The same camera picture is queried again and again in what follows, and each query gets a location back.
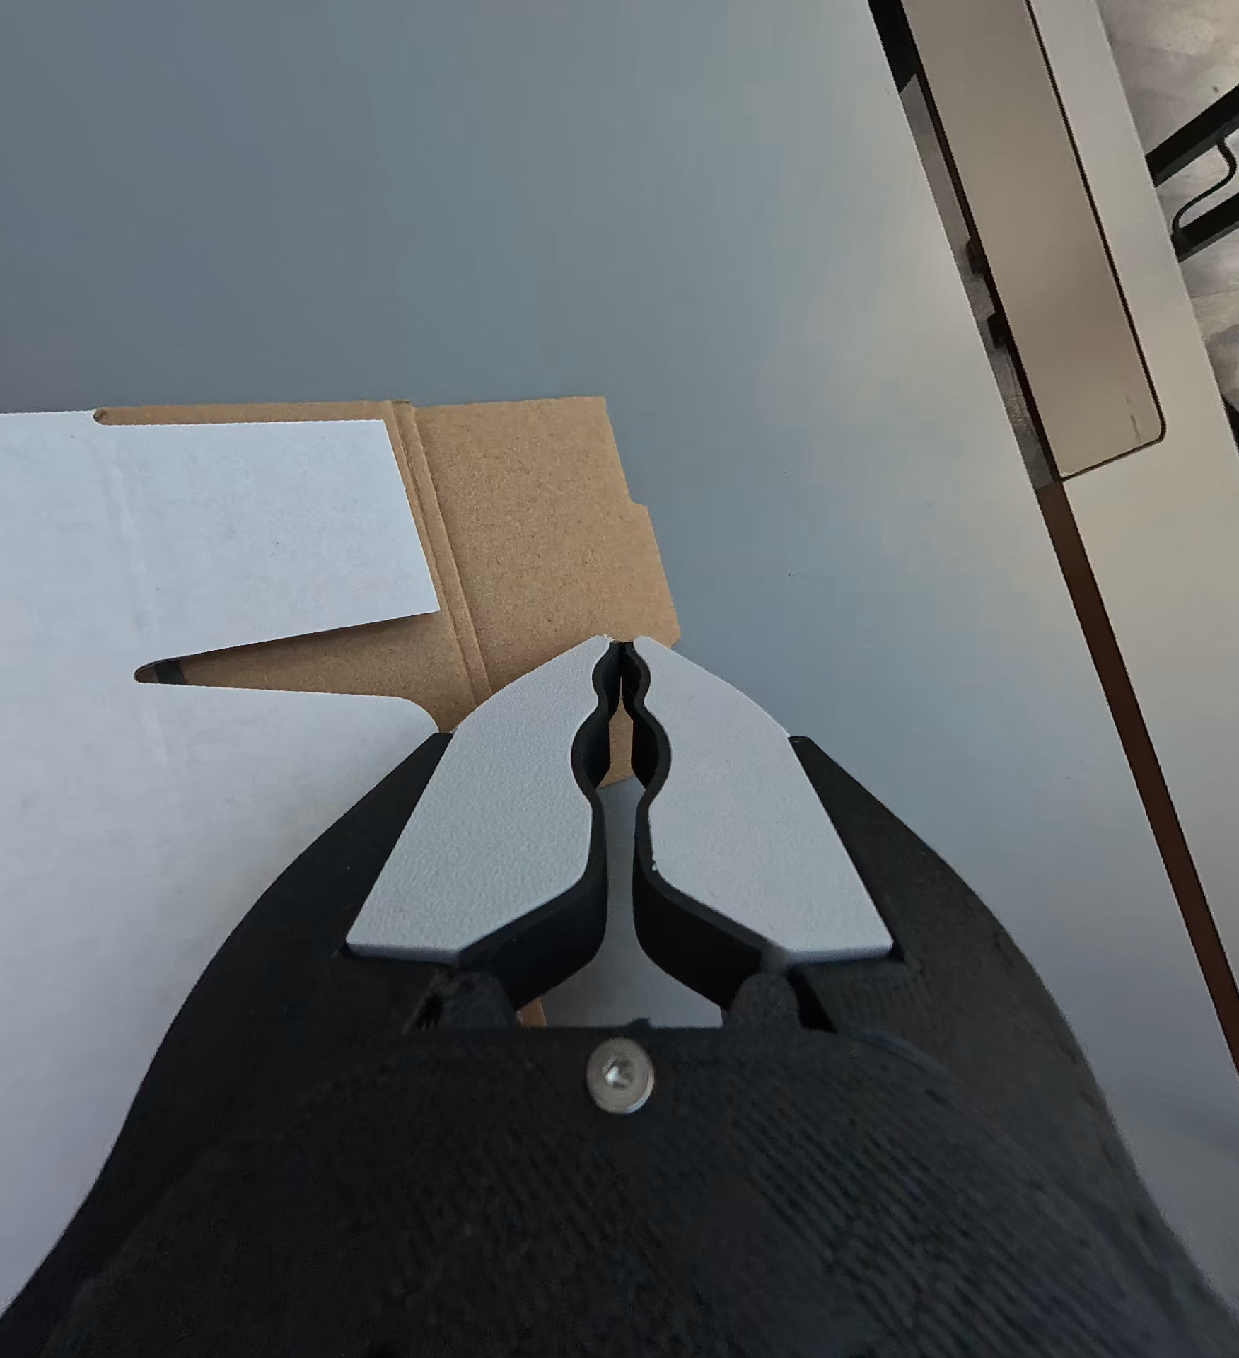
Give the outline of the black metal table frame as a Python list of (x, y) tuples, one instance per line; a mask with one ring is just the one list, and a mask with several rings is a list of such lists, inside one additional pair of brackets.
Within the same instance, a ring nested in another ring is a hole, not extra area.
[[(1235, 166), (1226, 140), (1238, 130), (1239, 83), (1148, 153), (1145, 162), (1154, 186), (1165, 184), (1209, 152), (1226, 153), (1223, 160)], [(1239, 230), (1239, 190), (1186, 224), (1175, 220), (1168, 230), (1176, 260), (1188, 262)]]

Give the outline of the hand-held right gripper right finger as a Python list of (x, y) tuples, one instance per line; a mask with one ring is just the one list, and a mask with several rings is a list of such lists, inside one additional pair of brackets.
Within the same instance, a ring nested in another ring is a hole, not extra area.
[(622, 655), (645, 791), (632, 913), (646, 956), (730, 1013), (753, 976), (894, 950), (794, 739), (739, 689), (649, 637)]

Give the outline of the white and brown cardboard box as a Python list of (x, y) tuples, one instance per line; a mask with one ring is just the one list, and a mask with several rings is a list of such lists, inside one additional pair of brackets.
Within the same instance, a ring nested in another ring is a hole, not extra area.
[(679, 621), (600, 397), (0, 416), (0, 1316), (264, 889), (637, 634)]

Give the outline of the white desk side panel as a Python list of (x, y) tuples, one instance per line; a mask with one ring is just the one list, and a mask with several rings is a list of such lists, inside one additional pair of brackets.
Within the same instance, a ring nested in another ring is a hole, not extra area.
[(917, 82), (1052, 477), (1159, 444), (1146, 349), (1034, 3), (871, 3)]

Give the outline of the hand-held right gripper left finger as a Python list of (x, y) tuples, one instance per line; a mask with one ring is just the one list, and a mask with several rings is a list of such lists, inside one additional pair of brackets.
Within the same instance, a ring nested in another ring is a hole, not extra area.
[(522, 1010), (596, 955), (620, 645), (589, 638), (459, 722), (347, 935), (357, 956), (491, 976)]

